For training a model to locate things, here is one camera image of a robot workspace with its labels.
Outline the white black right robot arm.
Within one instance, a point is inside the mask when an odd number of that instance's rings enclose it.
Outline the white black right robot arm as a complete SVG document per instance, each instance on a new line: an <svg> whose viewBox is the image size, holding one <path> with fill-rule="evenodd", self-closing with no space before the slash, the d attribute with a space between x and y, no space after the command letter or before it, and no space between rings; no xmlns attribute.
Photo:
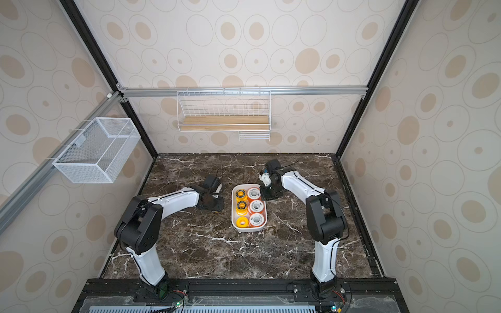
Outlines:
<svg viewBox="0 0 501 313"><path fill-rule="evenodd" d="M339 243L349 236L341 198L335 190L325 190L306 180L291 166L270 160L261 170L260 193L266 201L288 191L305 204L307 228L315 240L312 273L318 284L335 283L335 260Z"/></svg>

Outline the orange white tape roll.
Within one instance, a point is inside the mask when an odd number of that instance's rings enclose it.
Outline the orange white tape roll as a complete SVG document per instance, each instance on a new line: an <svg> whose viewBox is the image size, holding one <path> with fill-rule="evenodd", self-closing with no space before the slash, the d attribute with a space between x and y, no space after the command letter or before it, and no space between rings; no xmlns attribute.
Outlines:
<svg viewBox="0 0 501 313"><path fill-rule="evenodd" d="M247 191L247 196L250 200L259 200L261 197L261 192L259 188L253 187Z"/></svg>
<svg viewBox="0 0 501 313"><path fill-rule="evenodd" d="M253 228L263 226L265 221L265 217L260 213L254 213L249 217L249 225Z"/></svg>
<svg viewBox="0 0 501 313"><path fill-rule="evenodd" d="M261 200L253 200L249 204L249 211L252 214L261 213L265 208L264 202Z"/></svg>

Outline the yellow tape roll navy label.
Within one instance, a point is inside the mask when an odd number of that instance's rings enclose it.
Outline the yellow tape roll navy label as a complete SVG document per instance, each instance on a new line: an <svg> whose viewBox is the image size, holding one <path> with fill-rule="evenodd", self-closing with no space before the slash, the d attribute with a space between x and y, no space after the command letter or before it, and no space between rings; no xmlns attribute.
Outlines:
<svg viewBox="0 0 501 313"><path fill-rule="evenodd" d="M248 196L247 196L246 190L244 190L244 189L236 190L235 198L236 198L236 202L247 202Z"/></svg>
<svg viewBox="0 0 501 313"><path fill-rule="evenodd" d="M239 216L248 214L248 203L246 201L239 201L236 205L236 213Z"/></svg>

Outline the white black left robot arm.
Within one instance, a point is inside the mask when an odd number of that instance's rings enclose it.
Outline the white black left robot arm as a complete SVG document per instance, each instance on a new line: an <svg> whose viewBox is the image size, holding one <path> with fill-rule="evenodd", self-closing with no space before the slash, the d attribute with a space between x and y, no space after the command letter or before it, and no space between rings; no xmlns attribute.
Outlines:
<svg viewBox="0 0 501 313"><path fill-rule="evenodd" d="M157 287L166 278L156 248L162 221L191 207L221 212L224 209L224 198L220 195L222 187L220 177L208 175L197 186L162 196L132 198L115 227L114 235L119 246L133 257L142 282Z"/></svg>

